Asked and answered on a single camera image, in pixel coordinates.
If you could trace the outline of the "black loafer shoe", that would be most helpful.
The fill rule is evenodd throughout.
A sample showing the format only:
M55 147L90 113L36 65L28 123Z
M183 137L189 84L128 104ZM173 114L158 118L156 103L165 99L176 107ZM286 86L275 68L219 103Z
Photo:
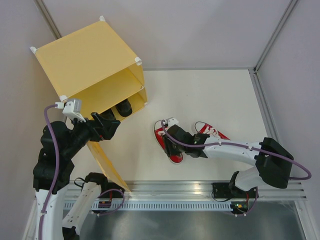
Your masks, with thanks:
M122 117L128 117L132 114L132 106L128 99L125 99L115 105L116 110Z
M102 118L106 119L106 120L116 120L116 117L112 111L111 108L105 110L104 112L99 114Z

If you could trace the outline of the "yellow cabinet door panel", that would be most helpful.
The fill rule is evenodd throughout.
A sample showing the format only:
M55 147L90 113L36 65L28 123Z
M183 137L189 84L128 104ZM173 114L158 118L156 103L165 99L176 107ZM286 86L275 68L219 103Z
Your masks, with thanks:
M98 142L89 141L86 145L90 150L92 156L96 160L97 164L99 165L102 173L113 183L117 184L125 191L130 192L131 190L129 189L128 185L117 172L116 168L113 166L112 161L109 160L100 144Z

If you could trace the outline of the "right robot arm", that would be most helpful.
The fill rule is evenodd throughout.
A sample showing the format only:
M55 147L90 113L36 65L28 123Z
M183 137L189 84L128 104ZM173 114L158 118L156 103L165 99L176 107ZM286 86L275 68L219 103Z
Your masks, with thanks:
M235 171L228 183L228 192L235 198L260 186L287 188L294 157L273 138L235 142L204 122L197 122L195 131L191 134L177 124L166 123L156 135L166 155L176 163L182 161L183 155L188 155L250 165L247 170Z

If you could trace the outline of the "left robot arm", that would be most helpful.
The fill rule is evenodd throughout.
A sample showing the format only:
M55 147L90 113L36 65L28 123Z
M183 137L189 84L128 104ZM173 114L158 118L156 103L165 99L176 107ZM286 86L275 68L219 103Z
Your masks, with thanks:
M62 121L50 122L45 116L46 126L40 142L38 162L33 169L33 188L37 201L37 240L78 240L89 210L97 198L110 197L112 191L118 196L122 190L109 184L102 173L89 173L83 180L80 196L67 215L63 215L65 195L74 169L73 157L87 144L110 140L119 120L106 119L91 113L92 120L74 120L73 129Z

